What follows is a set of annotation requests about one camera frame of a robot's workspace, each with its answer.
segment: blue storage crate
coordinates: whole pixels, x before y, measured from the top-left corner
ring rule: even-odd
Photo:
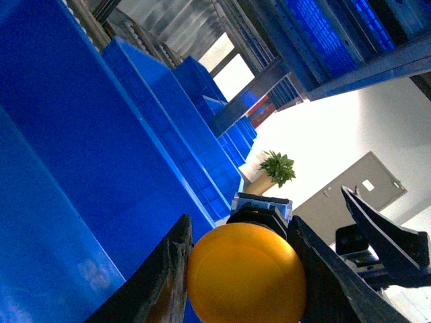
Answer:
[[[124,282],[0,106],[2,322],[81,323]]]
[[[383,27],[379,18],[371,8],[367,0],[351,0],[355,5],[356,10],[360,14],[361,18],[366,22],[368,29],[372,32],[374,37],[378,40],[381,48],[385,52],[389,52],[395,49],[391,37]]]
[[[127,53],[119,44],[119,39],[115,38],[104,49],[102,55],[104,60],[127,90],[212,219],[214,221],[223,219],[230,213],[229,203],[129,60]]]
[[[239,122],[241,122],[247,129],[248,133],[250,134],[250,136],[254,139],[256,139],[257,137],[257,132],[256,129],[254,128],[254,126],[251,124],[250,120],[246,117],[243,116]]]
[[[190,100],[196,104],[202,96],[226,101],[207,69],[193,57],[187,57],[172,70]]]
[[[2,2],[0,28],[0,104],[126,278],[183,213],[214,227],[62,1]]]
[[[231,201],[242,190],[243,179],[180,83],[166,65],[124,40],[117,40],[225,199]]]
[[[251,133],[251,130],[248,127],[247,122],[246,122],[245,119],[248,120],[247,117],[243,116],[240,120],[238,120],[236,122],[235,125],[238,127],[239,131],[244,136],[244,138],[246,139],[246,141],[248,142],[248,144],[252,147],[256,136],[255,136],[254,133]]]
[[[237,150],[235,144],[232,142],[231,138],[227,133],[222,135],[218,142],[223,147],[224,151],[228,154],[230,160],[234,163],[236,167],[240,167],[245,164],[244,158],[241,156],[240,152]]]
[[[314,0],[284,0],[296,21],[308,34],[308,41],[320,54],[332,78],[340,77],[356,68],[327,18]]]
[[[196,103],[197,110],[207,122],[214,117],[214,111],[220,110],[222,106],[223,104],[219,100],[214,100],[208,98],[207,96],[203,96]],[[250,153],[251,146],[248,144],[248,141],[242,135],[241,131],[238,128],[238,125],[234,124],[232,127],[230,127],[225,135],[228,135],[230,137],[230,140],[232,140],[236,150],[239,151],[242,158],[247,158],[248,154]]]

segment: gray door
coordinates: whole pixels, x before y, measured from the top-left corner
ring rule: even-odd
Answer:
[[[367,153],[344,173],[294,210],[325,241],[335,241],[335,231],[354,223],[340,187],[359,188],[361,197],[377,211],[384,209],[407,191],[373,154]]]

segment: plant pot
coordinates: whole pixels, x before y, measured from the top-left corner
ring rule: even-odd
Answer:
[[[245,193],[262,195],[264,192],[269,190],[272,186],[277,183],[272,183],[272,177],[268,176],[267,172],[263,172],[253,183],[248,185],[245,189]]]

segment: ceiling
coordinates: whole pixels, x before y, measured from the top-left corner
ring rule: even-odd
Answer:
[[[118,9],[183,57],[199,60],[224,33],[211,0],[122,0]]]

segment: yellow ball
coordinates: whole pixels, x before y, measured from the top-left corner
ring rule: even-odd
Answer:
[[[271,230],[231,223],[193,248],[187,292],[203,323],[298,323],[306,303],[304,268]]]

